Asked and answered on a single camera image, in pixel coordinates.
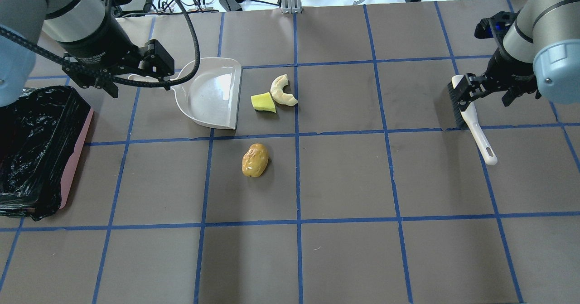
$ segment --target blue tape line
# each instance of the blue tape line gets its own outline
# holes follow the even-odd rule
[[[213,156],[213,134],[215,129],[209,132],[209,146],[208,146],[208,163],[205,169],[205,186],[203,187],[203,206],[201,210],[201,228],[199,229],[199,244],[197,247],[197,267],[195,268],[195,284],[193,292],[194,304],[199,303],[199,282],[201,280],[201,260],[203,256],[203,241],[205,240],[205,226],[208,215],[208,198],[209,198],[209,177],[212,170],[212,156]]]
[[[216,136],[214,140],[238,140],[238,139],[264,139],[266,137],[294,137],[294,133],[280,133],[280,134],[256,134],[256,135],[227,135]]]
[[[508,262],[507,265],[509,267],[510,274],[512,275],[512,282],[514,285],[514,289],[516,290],[517,299],[518,299],[519,303],[524,303],[524,299],[522,297],[522,290],[520,290],[520,284],[517,281],[516,269],[514,269],[514,266],[513,266],[512,254],[510,254],[508,240],[507,240],[505,232],[503,230],[502,219],[501,219],[501,216],[499,215],[499,209],[498,209],[497,202],[495,201],[495,194],[493,193],[493,187],[491,186],[491,179],[489,178],[489,172],[487,171],[487,166],[485,165],[485,161],[483,159],[483,156],[481,156],[481,153],[479,151],[477,151],[477,154],[479,155],[479,160],[481,162],[481,168],[482,168],[483,174],[485,176],[485,183],[487,184],[487,189],[489,191],[489,198],[491,199],[491,205],[493,206],[493,212],[494,212],[494,215],[496,217],[496,221],[498,223],[499,235],[502,239],[503,250],[504,250],[505,255],[506,255],[506,259]]]
[[[297,63],[296,66],[327,66],[327,65],[356,65],[371,64],[372,60],[353,60],[353,61],[325,61],[320,63]]]
[[[552,211],[552,212],[521,212],[521,213],[500,213],[499,217],[505,218],[527,218],[527,217],[577,217],[580,211]],[[354,218],[319,218],[301,219],[302,224],[318,223],[372,223],[372,222],[416,222],[416,221],[461,221],[473,219],[496,219],[495,214],[480,215],[448,215],[448,216],[408,216],[408,217],[354,217]],[[280,221],[238,221],[238,222],[215,222],[205,223],[205,227],[238,227],[238,226],[270,226],[297,224],[298,220]],[[55,232],[59,230],[137,230],[137,229],[170,229],[170,228],[197,228],[202,223],[166,223],[166,224],[128,224],[112,226],[55,226],[55,227],[23,227],[20,232]],[[17,227],[0,228],[0,232],[15,232]]]
[[[576,167],[578,168],[578,172],[580,172],[580,159],[578,159],[578,154],[576,154],[576,150],[574,149],[574,145],[570,140],[570,136],[568,135],[568,131],[566,128],[562,126],[562,131],[564,132],[564,138],[566,139],[566,143],[568,143],[568,148],[570,148],[570,152],[572,153],[572,157],[574,158],[574,162],[576,162]]]
[[[298,19],[296,13],[292,13],[292,33],[294,36],[294,64],[298,64]]]
[[[377,97],[379,100],[379,110],[381,110],[381,120],[383,122],[383,132],[385,133],[385,147],[387,149],[387,159],[389,161],[389,175],[391,178],[391,187],[393,189],[393,202],[395,207],[395,213],[398,218],[398,234],[399,234],[399,242],[401,246],[401,259],[402,259],[402,267],[405,274],[405,284],[406,284],[406,294],[410,303],[413,303],[413,292],[411,288],[411,277],[409,274],[409,265],[407,262],[406,257],[406,246],[405,246],[405,236],[402,229],[402,221],[401,221],[401,211],[399,208],[398,203],[398,195],[397,195],[397,186],[394,180],[394,169],[393,169],[393,157],[391,156],[391,147],[389,143],[389,128],[387,127],[387,120],[385,117],[385,108],[383,105],[383,94],[381,91],[381,81],[379,79],[379,68],[377,65],[377,54],[375,51],[375,42],[372,37],[372,28],[371,28],[371,21],[368,17],[367,5],[362,5],[362,9],[364,11],[365,21],[367,22],[367,30],[368,30],[368,39],[371,44],[371,53],[372,53],[372,60],[373,60],[373,68],[375,70],[375,83],[377,84]]]
[[[402,62],[402,61],[433,61],[433,60],[450,60],[450,57],[439,57],[439,58],[393,58],[388,60],[376,60],[377,63],[391,63],[391,62]]]
[[[457,63],[455,62],[455,56],[453,55],[453,49],[451,48],[451,42],[449,42],[449,36],[447,35],[447,30],[445,29],[445,23],[443,22],[443,16],[441,15],[441,11],[439,10],[439,3],[433,2],[433,4],[435,4],[435,9],[437,10],[437,16],[439,17],[439,23],[441,23],[441,29],[443,30],[443,36],[445,37],[447,49],[449,50],[449,56],[451,56],[453,70],[455,71],[455,74],[458,75],[459,70],[457,69]]]
[[[89,147],[100,147],[103,145],[124,145],[125,141],[110,141],[110,142],[87,142],[85,145]]]
[[[398,217],[363,217],[363,218],[323,218],[323,219],[303,219],[302,223],[369,223],[369,222],[397,222]]]
[[[513,10],[512,0],[506,0],[507,6],[509,7],[509,11],[515,13]]]
[[[389,129],[389,133],[443,132],[441,128]]]
[[[222,39],[223,39],[223,22],[226,18],[226,13],[222,13],[222,18],[220,20],[219,25],[219,39],[217,42],[217,57],[220,58],[222,56]]]
[[[336,132],[305,132],[300,133],[300,136],[320,136],[320,135],[360,135],[360,134],[381,134],[384,130],[344,130]]]
[[[524,125],[488,125],[482,126],[481,129],[528,129],[528,128],[557,128],[560,126],[580,126],[580,123],[551,123],[551,124],[524,124]],[[459,131],[459,128],[448,128],[445,131]],[[409,128],[409,129],[389,129],[389,134],[392,133],[416,133],[416,132],[443,132],[441,128]],[[328,131],[328,132],[301,132],[300,136],[319,136],[319,135],[362,135],[362,134],[379,134],[384,133],[383,130],[344,130],[344,131]],[[258,134],[258,135],[225,135],[215,136],[214,140],[237,140],[237,139],[264,139],[264,138],[279,138],[279,137],[295,137],[295,133],[278,133],[278,134]],[[209,141],[209,137],[194,137],[194,138],[175,138],[175,139],[138,139],[130,140],[129,144],[138,143],[163,143],[163,142],[189,142],[189,141]],[[107,142],[89,142],[85,145],[98,147],[103,145],[124,145],[126,141],[107,141]]]
[[[152,39],[152,37],[153,37],[154,27],[155,27],[155,17],[153,17],[153,19],[151,20],[151,28],[149,29],[149,39]],[[141,88],[137,88],[137,91],[135,93],[135,101],[133,102],[133,108],[131,110],[131,118],[129,120],[129,128],[127,129],[127,136],[125,139],[125,149],[123,151],[123,157],[121,159],[121,165],[119,167],[119,176],[118,176],[117,181],[116,181],[115,194],[114,194],[113,200],[112,200],[111,213],[109,215],[109,221],[108,221],[108,226],[107,226],[108,228],[107,228],[107,233],[105,235],[105,242],[103,245],[103,253],[101,254],[101,261],[99,263],[99,272],[97,273],[97,280],[95,282],[95,291],[93,292],[92,304],[97,304],[97,298],[99,296],[99,288],[100,288],[100,284],[101,284],[101,278],[103,277],[104,264],[105,264],[105,260],[107,258],[108,243],[109,243],[109,240],[111,237],[111,226],[112,226],[112,222],[113,222],[114,217],[115,217],[116,203],[117,203],[117,200],[119,198],[119,190],[121,188],[121,181],[123,178],[123,172],[125,170],[125,162],[127,160],[127,153],[129,153],[129,141],[131,140],[131,132],[133,131],[133,122],[135,122],[135,114],[137,113],[137,104],[139,103],[140,92],[141,92]]]
[[[566,126],[580,126],[580,124],[578,124],[578,125],[576,125],[576,124],[563,124],[562,122],[560,122],[560,114],[558,113],[556,106],[551,101],[550,101],[550,106],[551,106],[551,110],[554,112],[554,116],[556,117],[556,121],[558,122],[558,125],[562,129],[562,132],[564,132],[564,139],[566,139],[566,143],[568,144],[568,148],[570,149],[570,152],[572,153],[572,158],[574,158],[574,162],[576,163],[576,167],[578,168],[578,172],[580,172],[580,159],[578,159],[578,154],[576,153],[576,150],[574,149],[574,145],[572,144],[572,140],[570,140],[570,135],[568,135],[568,131],[566,130]]]
[[[298,99],[298,21],[294,22],[294,97]],[[298,303],[304,304],[304,279],[302,275],[302,204],[300,202],[300,125],[298,106],[294,106],[294,144],[296,160],[296,256],[298,263]]]
[[[112,230],[198,228],[201,223],[124,224],[111,226]]]
[[[6,280],[6,275],[8,274],[8,269],[10,267],[10,262],[14,256],[14,250],[16,250],[16,243],[20,237],[20,230],[22,229],[22,224],[24,223],[24,218],[20,218],[20,224],[16,229],[14,234],[14,240],[12,241],[12,246],[10,247],[10,252],[8,253],[8,258],[6,259],[6,264],[4,265],[4,270],[2,271],[2,277],[0,278],[0,292],[2,292],[2,287],[4,286],[4,280]]]
[[[176,139],[148,139],[148,140],[131,140],[129,144],[134,145],[138,143],[163,143],[163,142],[189,142],[189,141],[209,141],[209,137],[179,137]]]
[[[107,230],[108,226],[57,226],[57,227],[24,227],[23,232],[56,232],[59,230]]]
[[[240,227],[240,226],[271,226],[279,224],[297,224],[298,221],[285,220],[285,221],[246,221],[246,222],[216,222],[216,223],[205,223],[205,227]]]
[[[455,58],[456,60],[458,60],[458,59],[479,59],[479,58],[490,59],[492,56],[493,55],[454,56],[453,58]]]
[[[551,111],[554,113],[554,116],[556,117],[556,121],[558,123],[560,123],[560,114],[558,114],[558,110],[556,109],[556,106],[554,106],[554,103],[550,101],[550,107],[551,107]]]
[[[281,68],[281,67],[292,67],[294,64],[271,64],[271,65],[248,65],[244,66],[243,69],[255,69],[255,68]]]
[[[49,80],[49,79],[66,79],[68,75],[53,75],[49,77],[29,77],[29,80]]]
[[[533,128],[557,128],[560,124],[522,124],[522,125],[491,125],[482,126],[481,129],[533,129]]]
[[[401,219],[404,222],[463,221],[472,219],[495,219],[495,215],[415,216],[415,217],[401,217]]]
[[[501,218],[574,217],[580,216],[580,211],[500,213],[499,216]]]

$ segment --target brush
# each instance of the brush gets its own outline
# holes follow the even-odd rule
[[[483,156],[485,163],[493,166],[498,163],[498,158],[496,157],[493,149],[491,149],[491,145],[489,144],[489,141],[487,141],[487,138],[485,137],[485,134],[483,133],[483,130],[479,125],[479,121],[477,120],[477,111],[475,108],[475,104],[474,103],[469,104],[468,108],[465,111],[461,111],[457,105],[453,89],[457,87],[462,78],[463,75],[456,75],[455,77],[452,77],[451,83],[447,86],[448,89],[450,86],[452,88],[449,90],[449,95],[451,96],[451,101],[453,101],[452,104],[453,111],[455,114],[455,122],[461,129],[465,129],[462,128],[462,126],[466,126],[466,128],[469,128],[469,130],[473,135],[473,139],[475,139],[475,142],[477,143],[479,152]]]

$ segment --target white brush handle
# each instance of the white brush handle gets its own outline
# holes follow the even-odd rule
[[[457,87],[462,78],[463,75],[456,75],[451,79],[451,83],[453,84],[454,89]],[[491,148],[489,141],[487,141],[487,138],[485,137],[485,134],[479,125],[479,121],[477,120],[477,110],[475,108],[475,104],[471,103],[465,111],[461,112],[461,116],[464,118],[464,121],[468,125],[469,130],[473,135],[473,139],[475,139],[477,147],[479,148],[479,152],[483,156],[485,163],[490,166],[497,164],[498,158]]]
[[[487,141],[487,138],[485,137],[483,130],[481,130],[479,123],[477,121],[465,122],[468,124],[469,130],[473,135],[473,139],[475,139],[475,143],[477,143],[477,147],[479,147],[479,152],[481,152],[485,163],[490,166],[497,164],[498,158],[495,156],[493,149],[491,149],[491,145],[489,144],[489,141]]]

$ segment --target black trash bag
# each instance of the black trash bag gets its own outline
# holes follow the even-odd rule
[[[0,215],[39,221],[60,207],[60,180],[91,107],[72,87],[25,89],[0,108]]]

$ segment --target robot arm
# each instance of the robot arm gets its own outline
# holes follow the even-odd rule
[[[35,54],[29,49],[60,63],[80,87],[104,89],[112,97],[118,96],[114,82],[168,90],[171,85],[191,79],[199,67],[199,45],[190,18],[179,0],[176,3],[185,13],[196,57],[193,71],[180,81],[167,81],[174,74],[174,59],[157,40],[137,47],[112,16],[114,5],[128,2],[130,0],[0,0],[0,106],[20,96],[35,62]],[[46,51],[42,53],[35,45],[41,31],[66,50],[63,58],[54,58]],[[155,77],[159,83],[116,77],[125,73]]]
[[[495,38],[498,49],[487,70],[466,74],[452,98],[461,111],[490,93],[507,91],[509,106],[524,93],[551,101],[580,102],[580,0],[529,0],[517,15],[483,19],[477,38]]]

